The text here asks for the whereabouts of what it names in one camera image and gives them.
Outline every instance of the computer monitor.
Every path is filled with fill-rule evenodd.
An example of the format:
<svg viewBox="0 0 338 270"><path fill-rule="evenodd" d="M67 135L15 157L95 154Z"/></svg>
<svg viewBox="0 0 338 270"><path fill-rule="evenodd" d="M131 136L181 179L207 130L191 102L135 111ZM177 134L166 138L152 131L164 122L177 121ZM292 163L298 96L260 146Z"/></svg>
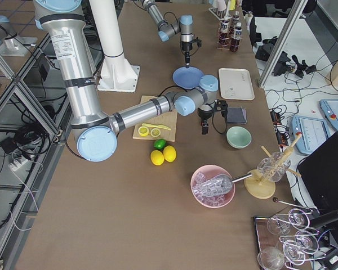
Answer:
<svg viewBox="0 0 338 270"><path fill-rule="evenodd" d="M303 182L313 203L326 214L338 209L338 132L334 133L299 166ZM338 244L338 221L330 224Z"/></svg>

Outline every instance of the bottle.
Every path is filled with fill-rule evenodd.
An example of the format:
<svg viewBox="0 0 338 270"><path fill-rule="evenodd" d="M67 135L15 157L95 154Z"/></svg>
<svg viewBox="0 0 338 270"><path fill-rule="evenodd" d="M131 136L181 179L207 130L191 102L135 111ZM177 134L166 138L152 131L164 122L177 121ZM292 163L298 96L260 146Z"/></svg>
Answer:
<svg viewBox="0 0 338 270"><path fill-rule="evenodd" d="M230 39L230 35L228 33L229 22L230 22L229 16L225 16L224 20L220 22L219 41L218 41L219 45L222 45L222 46L229 45L229 39Z"/></svg>
<svg viewBox="0 0 338 270"><path fill-rule="evenodd" d="M237 23L239 22L239 11L235 11L233 17L232 17L232 23L230 24L230 28L229 28L229 36L233 36L234 33L234 28L237 25Z"/></svg>
<svg viewBox="0 0 338 270"><path fill-rule="evenodd" d="M230 41L229 49L232 52L236 52L238 50L241 39L242 39L242 24L238 22L237 26L234 28L234 33Z"/></svg>

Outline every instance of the power adapter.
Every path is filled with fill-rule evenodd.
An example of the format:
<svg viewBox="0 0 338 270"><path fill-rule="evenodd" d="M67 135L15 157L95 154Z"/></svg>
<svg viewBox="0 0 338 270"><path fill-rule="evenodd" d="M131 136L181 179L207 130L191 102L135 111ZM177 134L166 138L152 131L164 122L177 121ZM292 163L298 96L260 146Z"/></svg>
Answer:
<svg viewBox="0 0 338 270"><path fill-rule="evenodd" d="M12 153L13 150L17 149L17 145L15 144L13 139L10 138L10 137L3 139L0 142L0 146L1 146L2 150L4 150L5 154L7 154L7 155Z"/></svg>

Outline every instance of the white table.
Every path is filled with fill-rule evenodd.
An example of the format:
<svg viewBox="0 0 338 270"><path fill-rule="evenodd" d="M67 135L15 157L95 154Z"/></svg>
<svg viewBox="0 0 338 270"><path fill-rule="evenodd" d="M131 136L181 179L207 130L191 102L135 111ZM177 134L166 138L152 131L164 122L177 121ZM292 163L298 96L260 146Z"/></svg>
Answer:
<svg viewBox="0 0 338 270"><path fill-rule="evenodd" d="M275 36L279 36L281 29L286 21L283 18L264 18L264 17L256 17L256 31L262 34L263 39L270 39ZM289 89L298 89L295 83L287 84L285 83L284 74L281 76L273 76L271 75L265 85L264 90L266 91L266 99L268 103L268 108L276 107L280 104L285 104L287 106L288 112L297 112L296 105L299 105L299 115L301 116L308 116L312 118L320 118L324 119L324 115L321 112L319 107L319 100L324 98L334 99L338 98L338 92L330 85L330 82L324 78L329 78L329 73L332 68L330 60L327 56L324 55L324 51L319 45L318 41L316 40L314 34L312 33L311 29L307 25L306 21L300 19L297 21L296 25L293 28L292 33L290 34L287 43L283 49L285 52L288 53L288 57L291 59L292 55L296 55L299 62L305 60L308 66L316 65L317 70L320 70L320 74L314 73L314 75L304 75L303 79L298 82L298 86L300 88L305 88L310 85L308 89L302 89L299 92L293 92L286 90L284 92L284 99L283 93L279 93L279 96L276 92L271 91L271 89L275 89L276 91L283 91L284 88ZM257 67L260 72L263 71L266 62L257 60ZM300 79L294 73L288 74L288 79L297 81ZM323 91L317 92L313 95L306 96L311 94L315 91ZM294 102L296 99L302 99L302 102ZM293 113L286 113L285 119L282 121L284 125L291 125L291 116ZM331 134L335 132L335 130L331 127L328 123L330 128ZM291 155L290 159L292 161L291 169L296 170L298 162L306 157L305 155L298 152L296 149L295 152ZM296 182L296 178L293 174L287 173L287 178L290 185L294 185ZM302 205L307 205L309 207L314 207L313 201L311 200L308 191L306 190L303 181L299 179L299 183L292 188L292 195L294 199L297 199Z"/></svg>

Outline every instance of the lemon slice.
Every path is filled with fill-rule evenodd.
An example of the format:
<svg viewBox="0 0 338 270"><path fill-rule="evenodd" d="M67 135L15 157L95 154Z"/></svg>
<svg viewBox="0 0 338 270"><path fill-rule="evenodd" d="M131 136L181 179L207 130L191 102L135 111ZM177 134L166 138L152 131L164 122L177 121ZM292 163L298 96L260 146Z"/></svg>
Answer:
<svg viewBox="0 0 338 270"><path fill-rule="evenodd" d="M145 126L141 126L137 129L137 132L139 133L139 135L141 135L142 137L145 137L147 135L149 135L149 128L145 127Z"/></svg>
<svg viewBox="0 0 338 270"><path fill-rule="evenodd" d="M154 137L154 138L159 137L160 134L161 134L161 131L160 131L160 129L158 129L158 128L153 128L153 129L150 131L150 135L151 135L152 137Z"/></svg>

